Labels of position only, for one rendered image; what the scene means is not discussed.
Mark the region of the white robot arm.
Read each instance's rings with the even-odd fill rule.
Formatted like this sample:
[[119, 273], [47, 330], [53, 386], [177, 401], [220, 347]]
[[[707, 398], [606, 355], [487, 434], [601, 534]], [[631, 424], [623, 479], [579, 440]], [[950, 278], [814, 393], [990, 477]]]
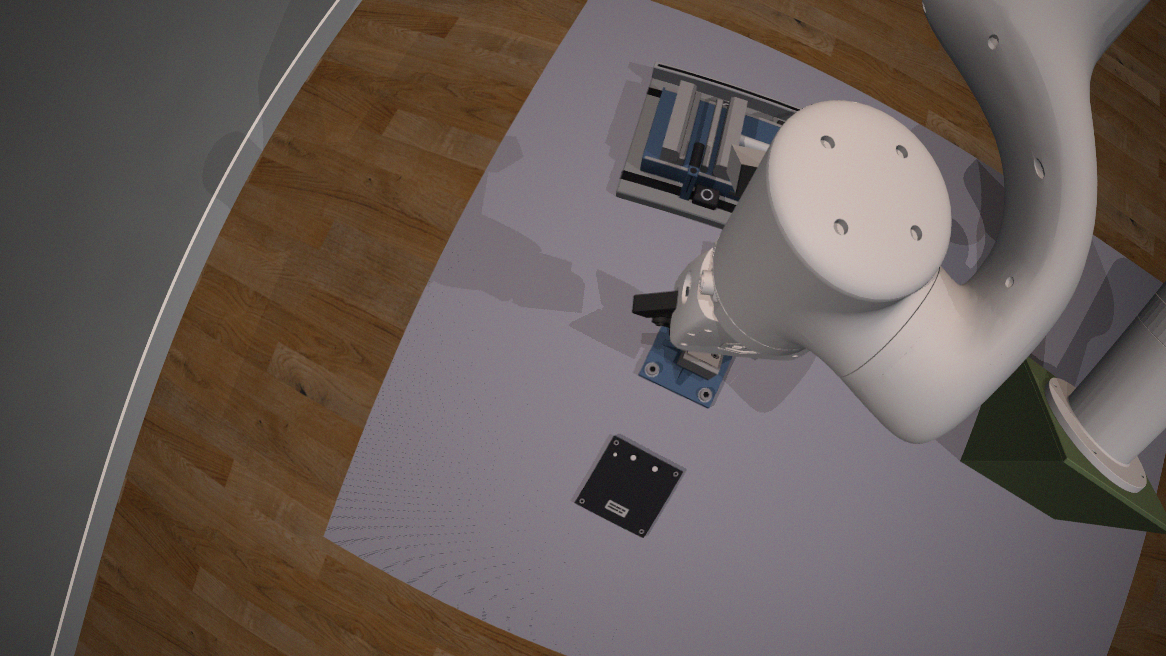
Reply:
[[[922, 0], [1004, 174], [999, 234], [965, 284], [941, 266], [951, 237], [942, 174], [895, 118], [815, 103], [766, 153], [731, 144], [726, 174], [742, 198], [698, 280], [721, 326], [764, 355], [812, 351], [901, 440], [958, 426], [1079, 285], [1097, 207], [1093, 69], [1149, 2]], [[1166, 281], [1077, 388], [1051, 378], [1045, 396], [1096, 470], [1142, 491], [1137, 456], [1166, 429]]]

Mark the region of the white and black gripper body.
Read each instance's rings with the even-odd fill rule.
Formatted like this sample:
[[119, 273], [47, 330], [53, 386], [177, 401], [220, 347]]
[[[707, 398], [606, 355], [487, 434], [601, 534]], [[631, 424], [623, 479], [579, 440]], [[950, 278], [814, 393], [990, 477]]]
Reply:
[[670, 343], [675, 347], [709, 354], [768, 360], [794, 360], [809, 352], [802, 350], [791, 355], [771, 357], [756, 353], [735, 341], [712, 313], [714, 302], [710, 295], [700, 294], [698, 280], [702, 270], [712, 271], [712, 248], [694, 259], [675, 283], [677, 306], [670, 317]]

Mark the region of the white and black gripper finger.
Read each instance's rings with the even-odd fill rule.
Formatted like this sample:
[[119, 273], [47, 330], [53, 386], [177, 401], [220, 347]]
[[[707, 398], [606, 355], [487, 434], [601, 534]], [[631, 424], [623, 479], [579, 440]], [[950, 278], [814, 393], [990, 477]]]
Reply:
[[677, 306], [677, 291], [634, 295], [632, 313], [652, 318], [656, 326], [669, 327], [670, 317]]

